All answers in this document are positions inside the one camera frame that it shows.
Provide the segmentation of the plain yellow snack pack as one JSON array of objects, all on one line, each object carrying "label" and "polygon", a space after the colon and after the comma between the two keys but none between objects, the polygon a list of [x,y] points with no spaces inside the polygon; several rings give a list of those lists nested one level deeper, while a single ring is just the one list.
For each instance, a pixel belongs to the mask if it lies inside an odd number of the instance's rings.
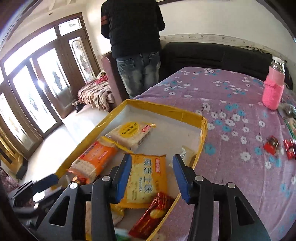
[{"label": "plain yellow snack pack", "polygon": [[114,226],[116,226],[123,220],[125,216],[125,209],[122,207],[119,207],[118,204],[111,204],[110,207],[111,207],[113,224]]}]

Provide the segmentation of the standing person dark jacket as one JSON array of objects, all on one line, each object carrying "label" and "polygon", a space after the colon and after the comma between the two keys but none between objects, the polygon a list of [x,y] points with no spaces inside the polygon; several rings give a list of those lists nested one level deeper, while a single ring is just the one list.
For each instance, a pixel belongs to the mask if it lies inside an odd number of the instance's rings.
[{"label": "standing person dark jacket", "polygon": [[105,1],[101,34],[111,52],[130,98],[159,82],[160,31],[166,24],[156,1]]}]

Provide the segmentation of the yellow label cracker pack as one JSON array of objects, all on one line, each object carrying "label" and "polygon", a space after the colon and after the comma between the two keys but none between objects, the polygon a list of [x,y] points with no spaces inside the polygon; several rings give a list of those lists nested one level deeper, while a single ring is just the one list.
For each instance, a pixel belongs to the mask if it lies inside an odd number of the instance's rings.
[{"label": "yellow label cracker pack", "polygon": [[156,127],[155,123],[128,121],[111,130],[103,139],[125,152],[134,153]]}]

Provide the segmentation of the black sofa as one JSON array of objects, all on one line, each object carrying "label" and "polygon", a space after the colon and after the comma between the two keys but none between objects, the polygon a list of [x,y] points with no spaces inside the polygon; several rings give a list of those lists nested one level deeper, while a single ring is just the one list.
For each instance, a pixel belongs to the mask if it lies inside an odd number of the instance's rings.
[{"label": "black sofa", "polygon": [[204,67],[246,74],[266,80],[272,55],[229,45],[170,42],[160,51],[162,81],[184,67]]}]

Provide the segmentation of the pink knitted thermos bottle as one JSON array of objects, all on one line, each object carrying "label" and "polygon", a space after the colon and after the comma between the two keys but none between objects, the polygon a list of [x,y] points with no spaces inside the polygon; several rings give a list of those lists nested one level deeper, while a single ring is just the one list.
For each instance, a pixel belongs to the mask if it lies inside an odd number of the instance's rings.
[{"label": "pink knitted thermos bottle", "polygon": [[270,110],[277,110],[285,88],[285,63],[273,56],[268,75],[264,81],[262,103]]}]

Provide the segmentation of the red black candy wrapper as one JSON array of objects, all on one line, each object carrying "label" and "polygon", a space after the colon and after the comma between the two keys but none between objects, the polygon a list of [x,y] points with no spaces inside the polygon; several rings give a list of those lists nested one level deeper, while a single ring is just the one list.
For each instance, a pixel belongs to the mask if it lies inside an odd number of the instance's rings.
[{"label": "red black candy wrapper", "polygon": [[267,153],[275,156],[275,154],[277,152],[278,145],[279,145],[278,139],[275,138],[274,136],[270,136],[267,139],[267,142],[264,144],[263,148],[265,151],[267,151]]}]

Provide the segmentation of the small red candy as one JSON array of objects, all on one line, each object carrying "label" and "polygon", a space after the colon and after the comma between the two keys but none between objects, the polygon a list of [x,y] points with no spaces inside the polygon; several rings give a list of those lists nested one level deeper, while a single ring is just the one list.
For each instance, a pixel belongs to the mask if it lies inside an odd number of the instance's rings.
[{"label": "small red candy", "polygon": [[295,150],[296,143],[295,143],[295,140],[293,140],[293,139],[284,140],[283,145],[285,147],[287,158],[289,160],[295,159],[296,158],[296,150]]}]

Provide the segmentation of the yellow cardboard tray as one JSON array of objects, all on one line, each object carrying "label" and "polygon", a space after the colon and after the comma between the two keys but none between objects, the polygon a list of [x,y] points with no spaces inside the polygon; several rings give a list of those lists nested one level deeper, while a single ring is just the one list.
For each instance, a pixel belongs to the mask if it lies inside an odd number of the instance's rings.
[{"label": "yellow cardboard tray", "polygon": [[194,155],[185,164],[194,168],[207,135],[207,120],[191,111],[140,100],[125,100],[111,111],[61,164],[67,172],[93,181],[120,164],[124,154],[134,156],[120,207],[147,209],[159,192],[174,201],[180,191],[173,172],[173,156],[183,148]]}]

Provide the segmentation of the purple floral tablecloth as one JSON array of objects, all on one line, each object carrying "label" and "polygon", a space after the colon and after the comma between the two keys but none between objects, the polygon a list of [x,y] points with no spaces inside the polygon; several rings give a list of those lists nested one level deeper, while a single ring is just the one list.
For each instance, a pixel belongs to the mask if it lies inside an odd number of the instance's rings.
[{"label": "purple floral tablecloth", "polygon": [[[137,96],[202,115],[207,137],[195,172],[218,184],[235,183],[272,240],[295,221],[295,160],[282,142],[290,132],[277,111],[262,103],[264,83],[233,71],[185,67]],[[280,142],[276,155],[263,146]]]}]

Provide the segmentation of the clear bag dark contents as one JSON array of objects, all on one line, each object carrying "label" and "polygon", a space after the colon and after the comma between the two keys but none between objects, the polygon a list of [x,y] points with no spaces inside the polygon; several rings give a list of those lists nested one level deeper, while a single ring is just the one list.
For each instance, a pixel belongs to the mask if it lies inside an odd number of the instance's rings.
[{"label": "clear bag dark contents", "polygon": [[292,104],[280,103],[277,110],[282,118],[296,117],[296,109]]}]

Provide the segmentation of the orange soda cracker pack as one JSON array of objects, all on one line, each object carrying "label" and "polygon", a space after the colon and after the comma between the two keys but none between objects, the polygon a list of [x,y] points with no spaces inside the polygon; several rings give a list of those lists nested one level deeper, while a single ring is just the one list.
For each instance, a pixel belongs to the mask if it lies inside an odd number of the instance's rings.
[{"label": "orange soda cracker pack", "polygon": [[101,174],[119,149],[133,154],[132,150],[113,139],[105,136],[99,137],[71,164],[67,171],[83,183],[90,184]]}]

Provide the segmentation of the round green label cake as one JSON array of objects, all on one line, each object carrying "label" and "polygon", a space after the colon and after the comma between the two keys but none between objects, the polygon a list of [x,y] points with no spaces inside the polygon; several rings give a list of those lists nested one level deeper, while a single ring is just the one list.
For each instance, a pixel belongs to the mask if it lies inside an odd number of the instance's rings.
[{"label": "round green label cake", "polygon": [[292,136],[292,138],[296,139],[296,122],[294,118],[286,118],[285,124],[287,125],[289,132]]}]

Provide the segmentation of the patterned sofa blanket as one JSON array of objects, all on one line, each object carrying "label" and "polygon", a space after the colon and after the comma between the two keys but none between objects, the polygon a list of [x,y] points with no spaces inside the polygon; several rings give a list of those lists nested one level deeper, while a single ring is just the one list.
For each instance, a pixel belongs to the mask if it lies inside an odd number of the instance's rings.
[{"label": "patterned sofa blanket", "polygon": [[113,109],[115,99],[105,71],[101,71],[95,80],[78,91],[78,101],[106,112]]}]

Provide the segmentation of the yellow biscuit pack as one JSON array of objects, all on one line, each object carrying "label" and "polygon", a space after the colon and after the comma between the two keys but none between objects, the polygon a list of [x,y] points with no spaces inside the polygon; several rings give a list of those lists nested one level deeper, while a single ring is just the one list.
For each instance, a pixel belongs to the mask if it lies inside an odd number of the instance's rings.
[{"label": "yellow biscuit pack", "polygon": [[132,168],[119,207],[149,208],[158,193],[168,192],[166,155],[131,154]]}]

